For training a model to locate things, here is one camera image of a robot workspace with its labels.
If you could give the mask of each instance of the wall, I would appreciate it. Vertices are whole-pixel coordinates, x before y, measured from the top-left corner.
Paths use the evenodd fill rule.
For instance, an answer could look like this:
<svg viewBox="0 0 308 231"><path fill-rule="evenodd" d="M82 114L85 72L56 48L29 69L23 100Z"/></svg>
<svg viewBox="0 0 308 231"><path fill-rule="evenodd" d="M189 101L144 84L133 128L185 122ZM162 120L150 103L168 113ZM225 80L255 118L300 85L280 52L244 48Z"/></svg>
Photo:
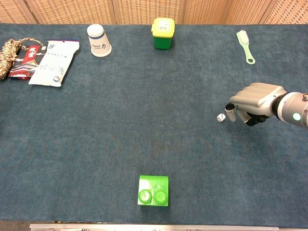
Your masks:
<svg viewBox="0 0 308 231"><path fill-rule="evenodd" d="M0 22L39 24L308 24L308 0L0 0Z"/></svg>

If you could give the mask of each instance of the green brush handle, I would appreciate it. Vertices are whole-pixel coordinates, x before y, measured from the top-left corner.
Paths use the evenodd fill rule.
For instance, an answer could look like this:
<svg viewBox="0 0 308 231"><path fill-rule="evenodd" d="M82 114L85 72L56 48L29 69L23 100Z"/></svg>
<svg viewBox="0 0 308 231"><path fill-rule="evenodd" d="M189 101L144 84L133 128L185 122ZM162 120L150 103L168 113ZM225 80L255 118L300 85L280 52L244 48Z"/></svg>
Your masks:
<svg viewBox="0 0 308 231"><path fill-rule="evenodd" d="M250 53L250 50L249 50L249 44L241 44L243 49L244 49L244 52L245 52L245 55L246 55L246 62L248 64L255 64L255 59L253 58L252 54Z"/></svg>

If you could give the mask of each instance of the white paper cup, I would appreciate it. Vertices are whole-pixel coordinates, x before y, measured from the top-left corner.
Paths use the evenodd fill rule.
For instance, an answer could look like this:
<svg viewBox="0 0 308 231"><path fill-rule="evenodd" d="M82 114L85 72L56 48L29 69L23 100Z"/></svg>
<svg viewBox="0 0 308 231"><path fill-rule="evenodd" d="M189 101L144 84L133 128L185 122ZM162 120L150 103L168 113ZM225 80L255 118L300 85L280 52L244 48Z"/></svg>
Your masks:
<svg viewBox="0 0 308 231"><path fill-rule="evenodd" d="M108 41L104 28L99 24L92 24L88 27L91 52L97 57L105 57L111 52L111 45Z"/></svg>

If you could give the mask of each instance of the rope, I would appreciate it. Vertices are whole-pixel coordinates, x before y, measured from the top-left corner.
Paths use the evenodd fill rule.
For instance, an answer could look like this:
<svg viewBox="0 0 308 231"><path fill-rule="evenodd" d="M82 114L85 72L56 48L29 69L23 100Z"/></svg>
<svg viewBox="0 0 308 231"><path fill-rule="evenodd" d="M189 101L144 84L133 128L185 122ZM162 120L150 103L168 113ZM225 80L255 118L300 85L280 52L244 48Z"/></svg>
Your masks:
<svg viewBox="0 0 308 231"><path fill-rule="evenodd" d="M0 80L3 80L10 71L17 59L17 52L19 49L26 50L26 47L22 46L23 41L26 40L38 42L41 46L43 45L40 41L33 38L23 38L18 41L10 39L7 41L0 51Z"/></svg>

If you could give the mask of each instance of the green plastic box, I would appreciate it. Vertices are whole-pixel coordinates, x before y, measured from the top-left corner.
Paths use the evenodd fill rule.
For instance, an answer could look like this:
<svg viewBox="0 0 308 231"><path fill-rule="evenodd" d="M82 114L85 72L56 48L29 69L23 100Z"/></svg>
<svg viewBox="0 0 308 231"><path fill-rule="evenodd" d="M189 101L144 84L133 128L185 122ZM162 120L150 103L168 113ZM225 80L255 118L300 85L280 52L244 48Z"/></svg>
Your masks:
<svg viewBox="0 0 308 231"><path fill-rule="evenodd" d="M138 204L145 206L168 206L169 179L166 176L139 177Z"/></svg>
<svg viewBox="0 0 308 231"><path fill-rule="evenodd" d="M168 50L174 34L175 23L171 18L156 18L152 25L154 47L156 49Z"/></svg>

